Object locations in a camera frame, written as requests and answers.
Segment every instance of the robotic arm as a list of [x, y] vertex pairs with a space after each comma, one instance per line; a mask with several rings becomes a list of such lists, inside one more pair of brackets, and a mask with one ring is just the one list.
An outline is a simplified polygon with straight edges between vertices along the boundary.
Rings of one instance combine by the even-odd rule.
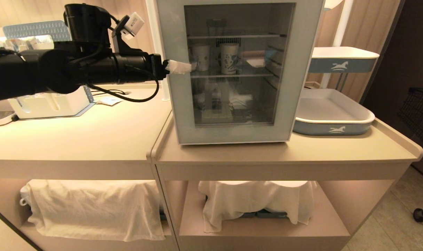
[[[65, 5], [64, 19], [73, 41], [54, 42], [52, 50], [27, 50], [20, 54], [0, 49], [0, 100], [39, 92], [71, 93], [81, 85], [103, 90], [97, 84], [125, 84], [156, 81], [157, 88], [145, 102], [156, 96], [160, 80], [170, 73], [168, 61], [159, 54], [130, 48], [121, 38], [125, 16], [111, 28], [105, 9], [85, 4]], [[108, 29], [113, 30], [110, 48]]]

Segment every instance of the horse logo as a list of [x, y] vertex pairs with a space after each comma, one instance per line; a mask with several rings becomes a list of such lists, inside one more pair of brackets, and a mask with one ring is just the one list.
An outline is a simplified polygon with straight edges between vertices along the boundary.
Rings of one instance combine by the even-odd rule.
[[332, 130], [330, 130], [329, 133], [332, 133], [332, 134], [344, 133], [345, 132], [345, 128], [346, 128], [345, 126], [340, 127], [340, 128], [333, 128], [333, 127], [331, 127]]
[[335, 65], [335, 66], [332, 67], [331, 70], [345, 70], [345, 69], [347, 69], [347, 67], [346, 67], [347, 64], [348, 64], [347, 61], [343, 62], [343, 64], [333, 63], [332, 65]]

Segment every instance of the paper cup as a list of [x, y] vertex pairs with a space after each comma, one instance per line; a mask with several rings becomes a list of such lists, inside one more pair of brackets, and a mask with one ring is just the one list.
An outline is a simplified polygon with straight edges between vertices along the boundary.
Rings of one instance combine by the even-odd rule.
[[239, 44], [221, 44], [221, 72], [223, 74], [237, 73]]
[[194, 60], [197, 62], [196, 70], [208, 70], [210, 61], [210, 46], [205, 44], [193, 45], [192, 50]]

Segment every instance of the white towel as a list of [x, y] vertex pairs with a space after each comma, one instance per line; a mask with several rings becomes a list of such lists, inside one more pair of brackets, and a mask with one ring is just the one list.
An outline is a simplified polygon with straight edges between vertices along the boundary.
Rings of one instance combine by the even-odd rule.
[[156, 181], [31, 180], [21, 189], [29, 222], [45, 236], [164, 240]]
[[204, 232], [221, 231], [222, 221], [266, 209], [287, 212], [293, 224], [309, 223], [314, 208], [311, 181], [200, 181], [208, 196], [203, 210]]

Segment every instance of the mini fridge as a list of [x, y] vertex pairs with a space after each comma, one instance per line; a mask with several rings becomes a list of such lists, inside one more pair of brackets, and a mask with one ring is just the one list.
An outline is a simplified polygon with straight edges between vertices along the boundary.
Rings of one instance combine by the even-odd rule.
[[323, 2], [149, 4], [156, 52], [194, 67], [168, 77], [179, 144], [288, 141]]

